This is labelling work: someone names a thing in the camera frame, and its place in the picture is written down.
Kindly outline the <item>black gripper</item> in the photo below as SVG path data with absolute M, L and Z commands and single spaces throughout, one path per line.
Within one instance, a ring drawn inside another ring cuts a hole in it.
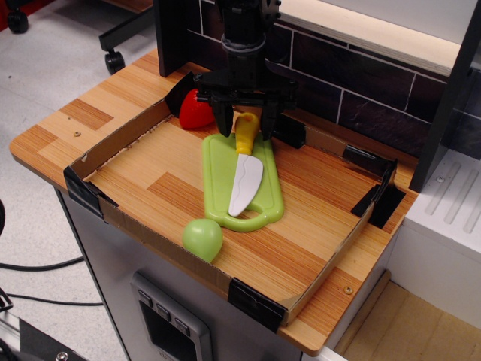
M 263 53 L 249 56 L 227 55 L 227 67 L 194 76 L 200 99 L 214 97 L 262 107 L 262 137 L 271 138 L 281 111 L 293 109 L 297 102 L 298 83 L 272 72 Z M 228 102 L 212 102 L 213 115 L 219 133 L 230 136 L 234 109 Z

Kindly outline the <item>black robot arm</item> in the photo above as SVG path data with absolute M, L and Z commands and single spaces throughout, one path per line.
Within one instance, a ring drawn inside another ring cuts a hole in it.
M 222 48 L 228 66 L 194 76 L 198 100 L 208 103 L 217 129 L 230 136 L 235 106 L 262 110 L 260 131 L 268 140 L 277 118 L 296 105 L 298 83 L 265 64 L 267 32 L 280 17 L 280 1 L 217 1 L 224 32 Z

